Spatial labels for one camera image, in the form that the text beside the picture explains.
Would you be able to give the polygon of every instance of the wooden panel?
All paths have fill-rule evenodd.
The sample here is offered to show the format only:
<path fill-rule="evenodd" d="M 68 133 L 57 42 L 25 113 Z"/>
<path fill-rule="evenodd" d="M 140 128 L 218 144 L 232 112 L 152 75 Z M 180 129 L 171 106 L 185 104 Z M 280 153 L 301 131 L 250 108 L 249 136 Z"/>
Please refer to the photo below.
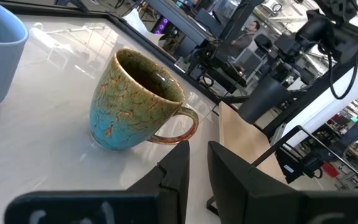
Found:
<path fill-rule="evenodd" d="M 270 148 L 269 140 L 262 132 L 245 122 L 223 102 L 219 104 L 219 141 L 249 163 Z M 274 154 L 257 168 L 284 184 L 287 183 Z"/>

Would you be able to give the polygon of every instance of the mug handle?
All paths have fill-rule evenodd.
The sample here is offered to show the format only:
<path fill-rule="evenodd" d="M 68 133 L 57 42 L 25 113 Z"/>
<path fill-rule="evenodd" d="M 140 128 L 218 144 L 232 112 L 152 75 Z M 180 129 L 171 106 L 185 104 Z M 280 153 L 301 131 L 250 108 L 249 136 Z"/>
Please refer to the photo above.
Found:
<path fill-rule="evenodd" d="M 194 135 L 194 133 L 197 131 L 197 128 L 198 128 L 197 113 L 195 111 L 193 111 L 192 109 L 185 108 L 184 106 L 182 106 L 174 114 L 174 116 L 176 116 L 176 115 L 185 115 L 185 116 L 190 117 L 193 120 L 193 125 L 185 134 L 182 134 L 181 136 L 177 136 L 177 137 L 161 137 L 161 136 L 154 134 L 153 136 L 150 137 L 150 139 L 148 141 L 153 142 L 153 143 L 159 143 L 159 144 L 178 144 L 181 141 L 191 138 Z"/>

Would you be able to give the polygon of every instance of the green and blue glazed mug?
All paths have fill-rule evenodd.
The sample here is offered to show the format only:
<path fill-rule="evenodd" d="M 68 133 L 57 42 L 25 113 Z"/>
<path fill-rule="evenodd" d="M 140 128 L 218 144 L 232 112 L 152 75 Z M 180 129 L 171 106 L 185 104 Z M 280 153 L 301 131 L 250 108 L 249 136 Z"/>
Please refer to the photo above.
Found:
<path fill-rule="evenodd" d="M 182 106 L 185 94 L 161 65 L 129 49 L 118 50 L 96 87 L 90 110 L 94 139 L 110 150 L 123 150 L 143 141 L 177 144 L 194 135 L 197 114 Z M 155 133 L 168 119 L 189 116 L 192 127 L 182 136 Z"/>

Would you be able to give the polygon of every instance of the person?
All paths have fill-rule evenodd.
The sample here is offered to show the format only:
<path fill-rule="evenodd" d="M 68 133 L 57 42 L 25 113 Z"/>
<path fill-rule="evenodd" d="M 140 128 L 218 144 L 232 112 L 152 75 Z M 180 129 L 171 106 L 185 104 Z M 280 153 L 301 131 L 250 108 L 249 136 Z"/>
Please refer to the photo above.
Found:
<path fill-rule="evenodd" d="M 229 55 L 237 58 L 241 52 L 252 43 L 254 35 L 259 28 L 260 24 L 258 21 L 250 23 L 247 30 L 245 30 L 245 32 L 243 32 L 238 38 L 233 40 L 230 46 L 228 46 Z"/>

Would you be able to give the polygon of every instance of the white wall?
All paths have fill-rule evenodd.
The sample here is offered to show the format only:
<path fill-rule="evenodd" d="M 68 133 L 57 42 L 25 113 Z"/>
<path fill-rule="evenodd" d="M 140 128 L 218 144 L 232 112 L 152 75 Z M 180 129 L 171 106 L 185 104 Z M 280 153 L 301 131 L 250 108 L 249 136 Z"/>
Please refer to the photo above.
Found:
<path fill-rule="evenodd" d="M 335 84 L 334 89 L 340 96 L 344 93 L 351 79 L 353 69 L 350 69 L 342 78 Z M 358 97 L 358 72 L 352 90 L 343 100 L 337 100 L 333 97 L 331 90 L 328 88 L 323 94 L 308 105 L 301 113 L 295 116 L 284 129 L 283 136 L 289 132 L 296 125 L 301 125 L 309 133 L 312 133 L 323 125 L 326 121 L 331 119 L 336 113 L 345 108 L 350 102 Z M 307 137 L 305 133 L 299 132 L 292 137 L 288 143 L 296 146 Z"/>

